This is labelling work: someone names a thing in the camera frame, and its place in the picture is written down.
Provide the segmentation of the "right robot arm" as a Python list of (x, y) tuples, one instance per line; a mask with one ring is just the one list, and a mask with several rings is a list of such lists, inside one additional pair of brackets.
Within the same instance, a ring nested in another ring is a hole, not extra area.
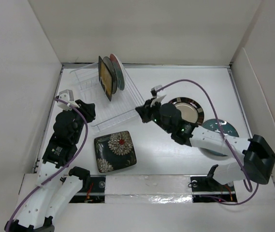
[(173, 104), (162, 104), (155, 98), (147, 100), (135, 110), (143, 123), (153, 121), (180, 145), (208, 149), (234, 158), (228, 164), (211, 167), (206, 178), (206, 185), (211, 190), (238, 180), (260, 185), (269, 183), (275, 165), (275, 153), (264, 137), (256, 134), (252, 138), (221, 135), (183, 120), (180, 110)]

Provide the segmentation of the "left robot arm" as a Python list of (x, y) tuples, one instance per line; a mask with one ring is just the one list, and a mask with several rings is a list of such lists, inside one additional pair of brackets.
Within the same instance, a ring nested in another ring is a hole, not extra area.
[(53, 232), (53, 223), (73, 196), (91, 187), (89, 170), (68, 167), (82, 150), (76, 145), (82, 131), (88, 130), (88, 123), (96, 117), (95, 104), (60, 96), (55, 101), (62, 112), (56, 116), (36, 186), (16, 207), (4, 227), (6, 232)]

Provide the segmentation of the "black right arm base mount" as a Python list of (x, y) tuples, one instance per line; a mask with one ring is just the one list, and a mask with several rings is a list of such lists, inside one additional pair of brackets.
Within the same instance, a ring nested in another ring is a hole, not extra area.
[(188, 187), (191, 188), (194, 203), (236, 203), (238, 202), (234, 185), (221, 185), (206, 176), (191, 176)]

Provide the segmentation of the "teal glazed round plate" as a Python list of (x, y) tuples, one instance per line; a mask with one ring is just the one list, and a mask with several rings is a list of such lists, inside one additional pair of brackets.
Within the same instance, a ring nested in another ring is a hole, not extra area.
[[(223, 129), (224, 135), (239, 137), (239, 134), (238, 134), (236, 128), (229, 122), (220, 119), (219, 124)], [(209, 120), (206, 120), (205, 122), (203, 122), (202, 127), (207, 130), (220, 133), (219, 125), (215, 118), (212, 118), (212, 119), (209, 119)], [(209, 150), (209, 149), (199, 148), (199, 150), (204, 156), (206, 156), (212, 160), (227, 160), (229, 158), (227, 155), (224, 155), (224, 154), (221, 154), (221, 153)]]

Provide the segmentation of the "amber square plate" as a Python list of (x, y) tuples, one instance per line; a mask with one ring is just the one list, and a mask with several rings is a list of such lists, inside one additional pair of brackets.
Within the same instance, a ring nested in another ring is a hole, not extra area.
[(109, 101), (112, 100), (112, 78), (110, 71), (103, 62), (101, 56), (98, 58), (99, 82), (104, 90), (104, 93)]

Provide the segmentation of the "red and teal floral plate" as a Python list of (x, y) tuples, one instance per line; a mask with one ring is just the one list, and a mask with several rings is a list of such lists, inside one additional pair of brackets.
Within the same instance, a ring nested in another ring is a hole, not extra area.
[(121, 91), (125, 88), (125, 69), (120, 59), (115, 54), (110, 54), (110, 60), (114, 66), (117, 78), (117, 87)]

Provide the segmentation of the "cream plate with tree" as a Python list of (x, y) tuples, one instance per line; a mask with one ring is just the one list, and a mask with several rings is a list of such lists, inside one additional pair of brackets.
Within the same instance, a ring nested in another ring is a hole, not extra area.
[(111, 78), (112, 78), (112, 94), (115, 94), (117, 91), (116, 70), (115, 70), (113, 63), (109, 57), (105, 56), (103, 58), (103, 62), (106, 64), (108, 70), (110, 71)]

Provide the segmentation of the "clear wire dish rack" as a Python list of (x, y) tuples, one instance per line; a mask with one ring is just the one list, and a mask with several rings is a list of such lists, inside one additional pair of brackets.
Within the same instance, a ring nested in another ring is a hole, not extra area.
[(98, 64), (88, 64), (70, 71), (70, 78), (75, 92), (78, 92), (83, 102), (94, 103), (96, 118), (89, 123), (95, 133), (124, 123), (138, 116), (135, 108), (144, 103), (136, 85), (126, 69), (123, 69), (125, 87), (117, 90), (108, 100), (99, 82)]

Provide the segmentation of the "black square floral plate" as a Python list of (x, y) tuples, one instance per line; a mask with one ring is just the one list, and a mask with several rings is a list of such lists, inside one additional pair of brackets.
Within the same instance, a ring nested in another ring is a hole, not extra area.
[(137, 163), (132, 138), (127, 130), (95, 138), (94, 151), (100, 173), (125, 169)]

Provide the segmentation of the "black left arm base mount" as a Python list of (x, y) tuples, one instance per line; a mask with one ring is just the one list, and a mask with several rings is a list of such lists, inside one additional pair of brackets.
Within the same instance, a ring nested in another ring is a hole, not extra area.
[(91, 176), (90, 186), (87, 190), (77, 192), (70, 203), (104, 203), (105, 202), (106, 176)]

